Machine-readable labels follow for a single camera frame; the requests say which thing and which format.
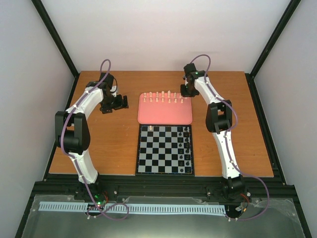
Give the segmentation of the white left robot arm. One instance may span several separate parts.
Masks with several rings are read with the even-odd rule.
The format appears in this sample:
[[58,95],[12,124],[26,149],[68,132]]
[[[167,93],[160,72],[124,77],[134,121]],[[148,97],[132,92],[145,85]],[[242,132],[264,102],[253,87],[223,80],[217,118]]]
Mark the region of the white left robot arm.
[[99,106],[102,114],[127,109],[127,96],[117,93],[115,77],[102,72],[98,81],[86,85],[81,97],[67,110],[55,114],[55,143],[70,158],[81,183],[88,184],[85,193],[91,199],[99,199],[103,187],[96,183],[99,173],[89,154],[91,136],[87,119]]

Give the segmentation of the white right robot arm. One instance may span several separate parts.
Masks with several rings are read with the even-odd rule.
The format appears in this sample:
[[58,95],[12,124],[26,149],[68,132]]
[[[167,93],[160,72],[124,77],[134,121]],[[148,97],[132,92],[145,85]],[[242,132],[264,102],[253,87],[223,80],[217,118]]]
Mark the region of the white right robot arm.
[[194,63],[188,63],[184,66],[184,73],[185,83],[180,86],[181,96],[189,98],[201,95],[207,104],[206,128],[216,141],[222,166],[223,182],[220,194],[225,200],[233,201],[245,191],[231,136],[232,116],[236,113],[232,110],[231,101],[218,94],[206,71],[198,71]]

